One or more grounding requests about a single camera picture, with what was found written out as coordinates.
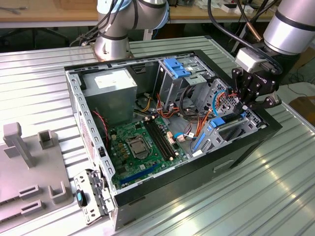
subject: motherboard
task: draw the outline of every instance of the motherboard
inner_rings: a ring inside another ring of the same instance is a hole
[[[110,156],[116,170],[112,181],[117,189],[188,159],[161,117],[115,127],[110,135]]]

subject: wooden desk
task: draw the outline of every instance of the wooden desk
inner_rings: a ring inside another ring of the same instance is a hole
[[[210,22],[208,11],[199,8],[198,6],[177,6],[171,7],[171,23],[205,23]],[[237,22],[241,15],[235,13],[227,13],[222,11],[221,9],[213,8],[212,14],[214,18],[220,22]],[[253,12],[252,15],[248,15],[249,18],[253,17],[256,14],[256,11]],[[273,17],[274,12],[267,11],[262,14],[257,21],[270,21]]]
[[[97,10],[64,10],[59,0],[0,0],[0,6],[19,7],[21,15],[0,10],[0,28],[33,28],[63,26],[93,26]]]
[[[0,10],[0,28],[33,28],[33,27],[63,27],[92,26],[97,24],[97,10],[64,10],[59,0],[0,0],[0,6],[27,6],[21,15]],[[263,14],[258,21],[270,21],[272,11]],[[213,9],[213,15],[218,22],[236,22],[240,15],[226,13]],[[170,23],[207,23],[210,22],[206,10],[197,6],[171,7]]]

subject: open computer tower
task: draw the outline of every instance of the open computer tower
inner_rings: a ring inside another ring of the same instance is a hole
[[[281,126],[235,112],[235,82],[202,51],[65,68],[93,170],[74,178],[86,223],[115,229],[241,164]]]

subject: sticker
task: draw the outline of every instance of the sticker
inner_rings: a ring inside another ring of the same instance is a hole
[[[118,70],[107,75],[96,76],[95,82],[99,89],[103,89],[123,84],[125,78],[129,78],[125,70]]]
[[[190,138],[193,138],[194,136],[195,136],[194,133],[191,133],[191,132],[190,132],[190,133],[188,134],[188,137],[190,137]]]
[[[202,154],[202,150],[198,150],[197,152],[193,153],[192,156],[196,157],[199,156],[200,154]]]

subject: ribbed metal surface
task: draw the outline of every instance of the ribbed metal surface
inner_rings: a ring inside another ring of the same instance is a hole
[[[225,72],[235,66],[230,56],[204,37],[135,42],[131,48],[135,56],[203,49]],[[23,136],[56,131],[74,192],[74,175],[91,166],[72,116],[63,67],[94,62],[91,49],[9,53],[0,55],[0,61],[0,125],[18,121]],[[269,112],[283,129],[241,166],[115,235],[315,235],[314,133],[284,106]],[[86,227],[74,201],[3,235],[52,232],[114,234],[107,218]]]

